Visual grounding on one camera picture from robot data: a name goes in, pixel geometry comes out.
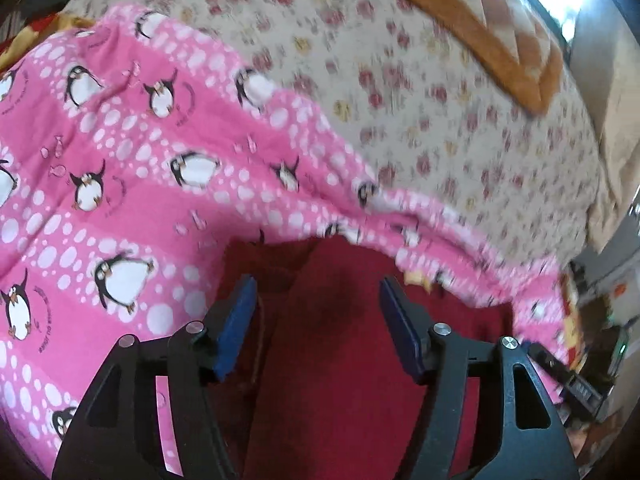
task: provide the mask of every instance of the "penguin print blanket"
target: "penguin print blanket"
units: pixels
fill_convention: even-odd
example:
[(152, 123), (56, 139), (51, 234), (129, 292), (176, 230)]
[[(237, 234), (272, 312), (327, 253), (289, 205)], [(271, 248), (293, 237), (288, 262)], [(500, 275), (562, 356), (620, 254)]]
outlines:
[(449, 207), (383, 189), (315, 103), (224, 43), (128, 5), (51, 36), (0, 81), (0, 406), (20, 444), (50, 474), (112, 345), (201, 318), (228, 240), (311, 236), (510, 302), (517, 337), (566, 357), (552, 259), (509, 266)]

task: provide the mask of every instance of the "red garment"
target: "red garment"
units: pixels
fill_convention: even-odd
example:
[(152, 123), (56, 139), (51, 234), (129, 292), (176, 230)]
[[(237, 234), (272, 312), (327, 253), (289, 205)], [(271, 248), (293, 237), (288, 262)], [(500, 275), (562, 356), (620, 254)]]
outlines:
[[(382, 277), (402, 283), (394, 261), (341, 237), (235, 244), (226, 254), (220, 297), (240, 274), (254, 274), (269, 327), (243, 480), (392, 479), (425, 392), (402, 371), (378, 306)], [(446, 292), (405, 290), (464, 336), (494, 342), (511, 333), (508, 305), (472, 309)], [(252, 362), (252, 325), (239, 376)], [(453, 473), (468, 466), (477, 405), (470, 380)]]

